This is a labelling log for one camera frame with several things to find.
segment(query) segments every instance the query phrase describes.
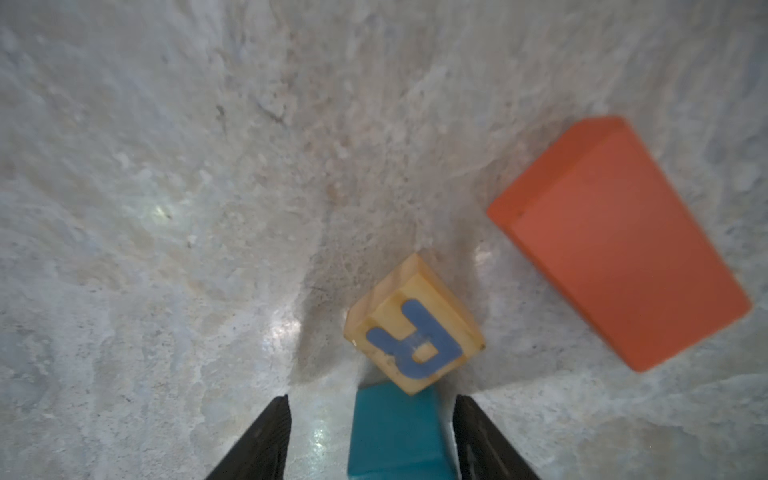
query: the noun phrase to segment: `teal block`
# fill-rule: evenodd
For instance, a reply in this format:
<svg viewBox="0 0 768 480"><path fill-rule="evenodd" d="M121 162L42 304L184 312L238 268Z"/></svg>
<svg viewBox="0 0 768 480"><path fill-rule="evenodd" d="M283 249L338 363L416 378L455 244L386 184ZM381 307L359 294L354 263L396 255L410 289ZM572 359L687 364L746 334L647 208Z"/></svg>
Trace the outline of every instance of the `teal block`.
<svg viewBox="0 0 768 480"><path fill-rule="evenodd" d="M434 386L408 396L392 382L355 399L347 475L352 480L455 480Z"/></svg>

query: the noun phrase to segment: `stone surface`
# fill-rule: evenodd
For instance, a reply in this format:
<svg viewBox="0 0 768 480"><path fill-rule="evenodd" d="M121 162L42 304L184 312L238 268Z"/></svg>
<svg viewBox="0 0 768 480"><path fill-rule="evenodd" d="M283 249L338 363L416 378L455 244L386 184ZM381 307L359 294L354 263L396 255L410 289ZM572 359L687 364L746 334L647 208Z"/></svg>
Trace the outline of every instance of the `stone surface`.
<svg viewBox="0 0 768 480"><path fill-rule="evenodd" d="M542 478L768 472L760 0L0 2L0 472L203 478L289 393L286 477L343 478L346 309L418 250ZM484 215L625 115L755 303L632 373Z"/></svg>

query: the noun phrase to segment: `orange block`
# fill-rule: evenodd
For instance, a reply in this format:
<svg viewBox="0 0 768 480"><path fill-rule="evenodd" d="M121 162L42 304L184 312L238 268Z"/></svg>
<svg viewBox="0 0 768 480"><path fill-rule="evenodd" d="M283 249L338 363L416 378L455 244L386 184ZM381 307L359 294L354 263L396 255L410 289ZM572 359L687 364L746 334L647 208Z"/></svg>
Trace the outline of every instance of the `orange block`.
<svg viewBox="0 0 768 480"><path fill-rule="evenodd" d="M576 123L488 215L639 372L750 310L623 118Z"/></svg>

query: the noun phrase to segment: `white marble surface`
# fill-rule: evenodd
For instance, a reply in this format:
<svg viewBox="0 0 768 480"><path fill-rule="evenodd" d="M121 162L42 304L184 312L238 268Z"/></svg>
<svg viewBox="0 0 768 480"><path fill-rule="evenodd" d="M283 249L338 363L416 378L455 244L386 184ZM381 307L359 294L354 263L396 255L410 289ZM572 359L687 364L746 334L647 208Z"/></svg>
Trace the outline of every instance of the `white marble surface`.
<svg viewBox="0 0 768 480"><path fill-rule="evenodd" d="M203 478L289 393L286 477L343 478L346 308L414 250L544 479L768 476L768 5L0 2L0 476ZM631 372L485 217L627 116L755 303Z"/></svg>

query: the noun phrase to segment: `toy block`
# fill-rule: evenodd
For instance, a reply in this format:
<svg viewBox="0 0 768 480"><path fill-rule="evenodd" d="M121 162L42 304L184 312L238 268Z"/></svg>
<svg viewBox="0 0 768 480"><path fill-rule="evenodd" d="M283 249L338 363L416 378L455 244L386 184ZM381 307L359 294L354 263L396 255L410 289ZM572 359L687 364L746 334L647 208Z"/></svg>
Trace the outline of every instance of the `toy block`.
<svg viewBox="0 0 768 480"><path fill-rule="evenodd" d="M349 309L344 338L410 395L485 348L472 314L416 253Z"/></svg>
<svg viewBox="0 0 768 480"><path fill-rule="evenodd" d="M453 480L435 387L409 396L394 383L357 392L347 476L354 480Z"/></svg>
<svg viewBox="0 0 768 480"><path fill-rule="evenodd" d="M576 123L488 216L634 370L652 368L750 310L622 118Z"/></svg>

